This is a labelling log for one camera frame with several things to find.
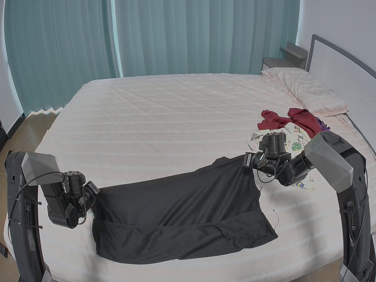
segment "curtain fold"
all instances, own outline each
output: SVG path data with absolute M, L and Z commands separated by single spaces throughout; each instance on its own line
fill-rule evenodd
M 295 42 L 300 0 L 114 0 L 123 76 L 259 74 Z
M 300 0 L 6 0 L 9 67 L 26 115 L 94 79 L 259 74 L 295 42 Z
M 26 115 L 65 106 L 93 79 L 114 78 L 107 0 L 6 0 L 9 67 Z

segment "mattress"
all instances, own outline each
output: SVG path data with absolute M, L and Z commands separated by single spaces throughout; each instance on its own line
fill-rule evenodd
M 98 187 L 190 172 L 249 151 L 261 111 L 286 116 L 297 100 L 271 78 L 183 74 L 94 80 L 64 107 L 36 152 L 55 155 L 61 171 L 81 171 Z M 324 118 L 367 158 L 371 230 L 375 230 L 375 159 L 345 115 Z M 290 281 L 341 257 L 335 191 L 313 170 L 315 190 L 261 184 L 260 205 L 279 235 L 265 245 L 208 258 L 150 265 L 96 255 L 91 212 L 75 229 L 53 225 L 40 191 L 45 262 L 56 281 Z M 260 173 L 262 180 L 268 179 Z M 12 246 L 7 241 L 12 253 Z

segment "teal curtain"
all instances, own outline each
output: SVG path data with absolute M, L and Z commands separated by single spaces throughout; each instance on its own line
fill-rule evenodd
M 259 74 L 295 43 L 300 0 L 6 0 L 5 42 L 25 114 L 94 79 Z
M 117 76 L 107 0 L 6 0 L 4 32 L 26 115 L 63 107 L 83 84 Z
M 295 43 L 300 0 L 114 0 L 123 76 L 260 74 Z

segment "maroon fabric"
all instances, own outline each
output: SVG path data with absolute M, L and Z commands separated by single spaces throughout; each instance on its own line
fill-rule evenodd
M 287 123 L 292 122 L 304 129 L 311 138 L 322 131 L 316 117 L 307 109 L 290 108 L 287 115 L 290 118 L 280 117 L 271 110 L 264 110 L 261 112 L 261 116 L 265 119 L 257 127 L 260 130 L 282 129 Z

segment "nightstand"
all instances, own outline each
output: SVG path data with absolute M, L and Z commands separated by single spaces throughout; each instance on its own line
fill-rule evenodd
M 291 42 L 287 42 L 286 47 L 280 47 L 285 53 L 284 59 L 279 58 L 264 58 L 262 64 L 262 70 L 266 70 L 273 67 L 295 67 L 295 68 L 305 68 L 307 60 L 307 50 L 294 45 Z

